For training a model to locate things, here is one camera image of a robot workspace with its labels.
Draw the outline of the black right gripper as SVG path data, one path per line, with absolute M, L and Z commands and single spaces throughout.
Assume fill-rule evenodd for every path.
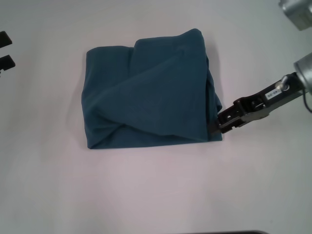
M 297 74 L 288 74 L 254 95 L 237 99 L 234 105 L 220 112 L 217 119 L 208 125 L 208 132 L 224 134 L 247 122 L 260 120 L 301 95 L 303 85 Z

